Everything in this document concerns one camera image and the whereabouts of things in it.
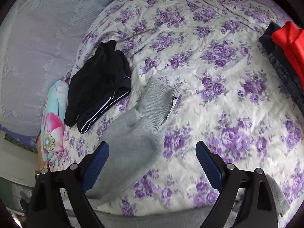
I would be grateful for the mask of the purple floral white bedspread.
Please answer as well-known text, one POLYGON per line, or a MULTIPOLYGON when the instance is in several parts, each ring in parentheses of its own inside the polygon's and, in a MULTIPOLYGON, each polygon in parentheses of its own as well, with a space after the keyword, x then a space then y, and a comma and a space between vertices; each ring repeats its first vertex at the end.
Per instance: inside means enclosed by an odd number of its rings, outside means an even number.
POLYGON ((130 95, 85 134, 66 128, 65 169, 97 146, 110 124, 139 100, 150 77, 181 92, 162 126, 162 155, 149 172, 99 211, 145 216, 210 207, 218 196, 195 156, 198 141, 239 169, 261 167, 290 209, 303 202, 303 115, 259 42, 287 15, 270 0, 116 0, 91 25, 77 72, 101 42, 115 40, 132 69, 130 95))

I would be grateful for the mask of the grey lace headboard cover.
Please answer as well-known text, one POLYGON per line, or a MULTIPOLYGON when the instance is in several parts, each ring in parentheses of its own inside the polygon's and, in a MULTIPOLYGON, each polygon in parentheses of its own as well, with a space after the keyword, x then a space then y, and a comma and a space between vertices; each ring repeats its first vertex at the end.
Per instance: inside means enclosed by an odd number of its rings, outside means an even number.
POLYGON ((1 24, 1 129, 34 147, 50 87, 114 0, 17 0, 1 24))

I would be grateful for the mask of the red blue white garment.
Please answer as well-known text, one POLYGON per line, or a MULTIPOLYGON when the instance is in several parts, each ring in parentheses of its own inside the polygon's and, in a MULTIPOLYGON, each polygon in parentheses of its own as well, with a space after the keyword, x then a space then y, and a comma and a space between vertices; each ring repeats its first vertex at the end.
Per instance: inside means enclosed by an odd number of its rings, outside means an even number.
POLYGON ((283 49, 303 88, 303 29, 298 28, 292 21, 287 21, 272 34, 272 41, 283 49))

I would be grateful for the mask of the navy white-striped folded pants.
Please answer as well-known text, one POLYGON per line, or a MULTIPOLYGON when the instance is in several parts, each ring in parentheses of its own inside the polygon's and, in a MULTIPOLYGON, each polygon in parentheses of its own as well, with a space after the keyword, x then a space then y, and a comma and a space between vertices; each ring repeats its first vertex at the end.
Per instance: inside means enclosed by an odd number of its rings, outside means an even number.
POLYGON ((114 86, 96 104, 85 111, 77 120, 76 126, 81 134, 88 130, 97 122, 111 107, 131 92, 131 72, 122 70, 115 80, 114 86))

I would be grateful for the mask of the grey sweatpants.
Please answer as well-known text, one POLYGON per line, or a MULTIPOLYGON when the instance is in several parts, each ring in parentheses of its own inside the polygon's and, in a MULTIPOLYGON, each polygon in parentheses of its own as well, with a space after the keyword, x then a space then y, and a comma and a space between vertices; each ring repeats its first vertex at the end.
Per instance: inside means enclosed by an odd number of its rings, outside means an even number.
MULTIPOLYGON (((148 173, 162 153, 159 127, 166 121, 179 91, 151 78, 138 104, 116 119, 105 131, 101 142, 109 146, 109 157, 92 189, 85 193, 103 227, 201 227, 213 208, 194 208, 154 216, 130 217, 96 212, 95 208, 121 194, 148 173)), ((289 204, 273 178, 266 175, 277 217, 289 204)), ((225 225, 233 227, 240 209, 244 188, 237 192, 225 225)))

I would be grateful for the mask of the dark denim jeans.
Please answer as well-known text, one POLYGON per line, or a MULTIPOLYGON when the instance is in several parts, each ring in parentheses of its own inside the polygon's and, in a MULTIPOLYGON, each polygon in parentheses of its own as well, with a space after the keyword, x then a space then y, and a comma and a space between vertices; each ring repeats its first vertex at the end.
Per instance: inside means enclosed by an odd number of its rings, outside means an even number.
POLYGON ((293 102, 299 107, 303 114, 303 88, 300 78, 296 74, 291 63, 286 58, 283 49, 276 45, 272 39, 272 34, 281 27, 274 22, 270 22, 264 34, 259 38, 269 61, 276 71, 284 90, 291 95, 293 102))

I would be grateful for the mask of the floral pink teal folded blanket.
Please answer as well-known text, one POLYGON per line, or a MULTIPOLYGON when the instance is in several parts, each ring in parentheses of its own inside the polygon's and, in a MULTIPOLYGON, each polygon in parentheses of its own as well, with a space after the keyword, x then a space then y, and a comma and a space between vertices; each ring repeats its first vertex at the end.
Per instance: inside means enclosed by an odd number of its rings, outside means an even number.
POLYGON ((49 164, 62 158, 64 117, 67 107, 69 85, 62 80, 56 81, 46 97, 41 125, 42 159, 49 164))

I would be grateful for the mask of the black folded pants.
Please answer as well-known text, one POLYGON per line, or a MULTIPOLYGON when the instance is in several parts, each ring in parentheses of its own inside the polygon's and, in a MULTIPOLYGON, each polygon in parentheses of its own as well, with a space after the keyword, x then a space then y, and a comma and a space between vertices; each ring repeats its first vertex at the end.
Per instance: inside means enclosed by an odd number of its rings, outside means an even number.
POLYGON ((95 54, 72 76, 65 112, 67 126, 76 125, 78 118, 110 91, 122 70, 131 72, 124 53, 115 47, 115 40, 99 44, 95 54))

